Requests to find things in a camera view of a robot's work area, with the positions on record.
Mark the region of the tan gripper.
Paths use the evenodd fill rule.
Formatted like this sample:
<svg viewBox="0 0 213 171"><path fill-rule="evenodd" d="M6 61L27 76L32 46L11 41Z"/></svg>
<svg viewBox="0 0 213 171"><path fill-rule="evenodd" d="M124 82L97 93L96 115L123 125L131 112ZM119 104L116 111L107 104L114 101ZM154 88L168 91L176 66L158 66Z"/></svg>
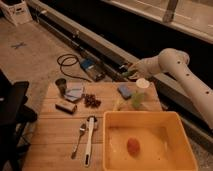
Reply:
<svg viewBox="0 0 213 171"><path fill-rule="evenodd" d="M129 79L139 79L141 77L141 73L139 72L139 66L137 63L132 64L128 68L128 72L130 73Z"/></svg>

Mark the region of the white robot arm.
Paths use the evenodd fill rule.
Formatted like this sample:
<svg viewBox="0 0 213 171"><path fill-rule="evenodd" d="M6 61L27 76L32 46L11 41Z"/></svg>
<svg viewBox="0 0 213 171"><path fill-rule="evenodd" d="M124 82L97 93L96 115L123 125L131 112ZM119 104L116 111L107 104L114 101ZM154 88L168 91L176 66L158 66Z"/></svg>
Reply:
<svg viewBox="0 0 213 171"><path fill-rule="evenodd" d="M177 80L209 128L213 130L213 90L188 68L189 60L186 52L166 48L157 56L138 60L128 70L135 70L140 77L169 73Z"/></svg>

